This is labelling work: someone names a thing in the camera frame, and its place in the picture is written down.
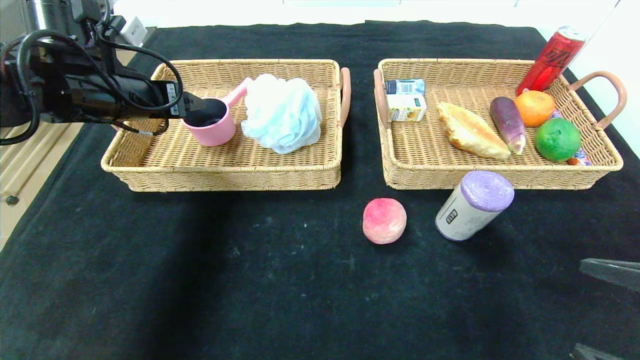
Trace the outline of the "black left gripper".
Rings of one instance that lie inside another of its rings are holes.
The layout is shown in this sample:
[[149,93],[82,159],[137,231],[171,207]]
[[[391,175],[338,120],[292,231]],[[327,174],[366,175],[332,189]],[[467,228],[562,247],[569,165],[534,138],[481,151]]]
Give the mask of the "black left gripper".
[[115,79],[112,116],[121,119],[183,118],[186,125],[206,127],[227,115],[227,105],[214,97],[201,98],[187,92],[183,100],[178,83],[171,80]]

